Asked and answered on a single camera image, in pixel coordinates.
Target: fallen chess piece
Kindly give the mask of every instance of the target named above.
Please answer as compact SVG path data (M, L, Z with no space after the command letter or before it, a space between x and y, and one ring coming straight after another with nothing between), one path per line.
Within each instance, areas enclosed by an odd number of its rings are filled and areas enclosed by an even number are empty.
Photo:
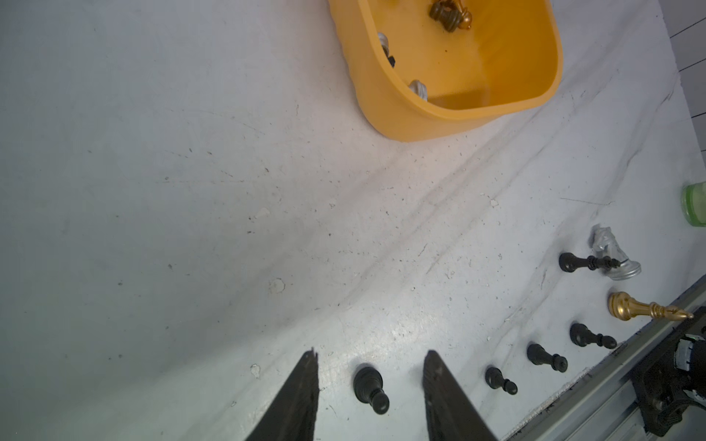
M599 257L609 256L620 262L619 267L611 268L606 272L606 276L613 280L630 279L642 272L642 265L639 262L630 260L625 251L618 246L618 241L616 241L616 237L609 226L596 229L593 233L592 248Z
M572 253L561 253L559 255L559 267L564 272L574 272L579 268L588 268L591 271L595 271L599 268L602 270L610 270L611 268L620 267L620 260L611 259L608 256L597 258L593 255L582 259Z
M620 320L628 321L638 315L648 315L652 318L666 318L673 322L680 322L685 318L694 318L694 314L688 313L676 306L660 306L652 302L649 305L639 302L626 292L612 293L608 297L608 309L611 315Z
M517 385L506 378L503 378L503 373L495 366L491 366L486 370L486 383L493 389L503 388L510 395L517 394Z
M566 358L559 354L551 355L537 343L530 344L527 347L527 358L537 366L548 364L552 369L558 370L559 372L566 372L569 367L569 362Z
M581 347L588 346L591 343L595 343L598 346L603 346L608 349L615 349L618 346L618 342L616 342L613 337L603 334L594 334L589 331L586 325L581 323L574 323L571 325L571 328L569 329L569 337L571 337L571 341L576 346Z
M358 371L353 380L355 396L361 403L370 403L378 415L382 415L390 408L390 399L383 391L383 377L370 366Z

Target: yellow plastic container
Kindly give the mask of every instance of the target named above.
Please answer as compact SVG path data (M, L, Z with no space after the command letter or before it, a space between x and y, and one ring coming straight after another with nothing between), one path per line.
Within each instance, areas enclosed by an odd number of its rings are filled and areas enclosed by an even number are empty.
M446 32L432 0L328 0L358 103L388 138L416 141L476 128L540 106L561 80L549 0L463 0L471 30ZM389 41L393 68L378 32ZM414 94L425 84L429 101Z

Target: black pawn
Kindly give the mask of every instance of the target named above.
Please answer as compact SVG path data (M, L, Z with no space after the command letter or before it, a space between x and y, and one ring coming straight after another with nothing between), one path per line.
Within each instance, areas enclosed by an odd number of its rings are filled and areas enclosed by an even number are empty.
M390 50L387 47L383 46L383 52L385 52L385 56L388 57L390 66L395 67L395 57L390 55Z
M618 346L618 342L609 336L603 334L594 334L589 331L586 325L581 323L574 323L569 329L569 336L571 341L577 346L587 346L591 343L595 343L598 346L604 346L608 349L615 349Z
M448 8L444 1L437 1L429 9L429 17L443 24L444 29L453 32L463 21L463 14L456 8Z
M500 387L510 395L517 394L517 385L510 380L503 378L503 373L500 369L491 366L486 370L486 383L493 389L499 389Z
M383 377L380 373L366 366L358 371L353 379L353 390L361 403L370 403L378 415L390 408L390 399L383 391Z
M572 253L561 253L559 255L559 267L564 272L574 272L578 268L588 268L591 271L597 270L599 268L610 270L611 268L617 268L620 266L620 260L611 259L608 256L604 258L597 258L594 255L590 255L585 259L578 258Z
M551 365L552 369L558 370L559 372L566 372L566 369L569 367L569 362L566 358L559 354L549 354L549 352L545 351L544 348L537 343L530 344L527 347L527 358L538 366L543 364Z

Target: gold chess piece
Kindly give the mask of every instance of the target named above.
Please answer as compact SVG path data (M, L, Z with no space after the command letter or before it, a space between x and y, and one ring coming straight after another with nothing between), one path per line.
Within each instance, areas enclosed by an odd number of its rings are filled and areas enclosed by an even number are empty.
M648 315L652 318L666 318L674 322L679 322L685 318L694 318L694 314L687 313L676 306L660 306L655 302L649 305L636 301L626 292L612 293L608 298L608 309L611 315L620 320L629 320L638 315Z
M473 22L473 15L468 11L468 8L463 6L461 0L453 0L456 5L456 9L461 12L462 20L459 23L458 28L463 30L469 30L471 28L471 23Z

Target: white table surface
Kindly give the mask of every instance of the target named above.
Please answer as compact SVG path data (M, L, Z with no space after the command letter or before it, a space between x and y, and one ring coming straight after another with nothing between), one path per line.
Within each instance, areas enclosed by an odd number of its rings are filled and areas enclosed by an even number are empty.
M242 440L311 347L317 440L426 439L429 349L511 434L608 354L572 345L573 321L623 341L647 319L611 317L611 290L669 302L706 272L657 0L554 12L552 100L402 144L359 111L324 0L6 2L1 437ZM641 275L559 270L595 224ZM354 398L361 362L385 416Z

